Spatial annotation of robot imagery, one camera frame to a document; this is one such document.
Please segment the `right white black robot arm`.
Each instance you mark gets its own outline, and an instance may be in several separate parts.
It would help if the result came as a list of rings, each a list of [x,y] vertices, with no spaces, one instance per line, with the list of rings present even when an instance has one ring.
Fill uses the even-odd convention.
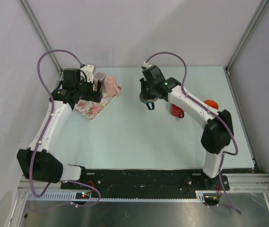
[[[202,186],[208,190],[218,185],[219,166],[223,149],[234,139],[232,117],[229,111],[218,111],[200,101],[175,78],[165,79],[156,65],[143,63],[140,101],[149,110],[155,109],[155,101],[163,99],[179,107],[192,117],[203,129],[201,144],[206,150],[201,178]]]

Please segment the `green mug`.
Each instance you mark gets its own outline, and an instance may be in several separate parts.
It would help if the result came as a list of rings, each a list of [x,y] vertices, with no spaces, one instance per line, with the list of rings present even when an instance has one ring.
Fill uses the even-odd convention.
[[[151,99],[151,100],[146,100],[146,99],[140,99],[140,101],[145,104],[148,108],[148,110],[154,110],[155,109],[155,101],[157,100],[157,98],[155,99]]]

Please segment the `red mug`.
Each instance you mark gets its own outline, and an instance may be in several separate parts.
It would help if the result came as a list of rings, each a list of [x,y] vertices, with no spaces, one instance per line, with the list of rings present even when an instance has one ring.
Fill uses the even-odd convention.
[[[181,109],[180,107],[171,104],[170,106],[170,114],[174,117],[178,117],[180,119],[184,118],[185,116],[185,112],[183,111],[183,109]]]

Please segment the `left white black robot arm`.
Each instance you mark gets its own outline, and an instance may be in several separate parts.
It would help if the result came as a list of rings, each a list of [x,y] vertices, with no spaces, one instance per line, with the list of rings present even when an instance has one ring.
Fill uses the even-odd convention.
[[[27,149],[20,149],[17,160],[28,180],[58,183],[71,180],[78,189],[87,185],[88,177],[82,167],[63,164],[55,156],[55,147],[61,130],[80,101],[99,103],[103,97],[103,84],[94,83],[95,66],[82,64],[77,68],[65,68],[63,79],[51,92],[47,115],[33,142]]]

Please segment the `orange mug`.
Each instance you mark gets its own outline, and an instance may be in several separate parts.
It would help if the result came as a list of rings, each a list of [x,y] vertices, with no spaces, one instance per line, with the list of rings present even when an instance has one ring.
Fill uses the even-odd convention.
[[[214,100],[210,100],[210,99],[208,99],[208,100],[205,100],[204,103],[205,103],[206,105],[208,105],[208,106],[214,108],[214,109],[217,109],[217,110],[219,109],[219,105],[218,105],[217,102],[215,102]]]

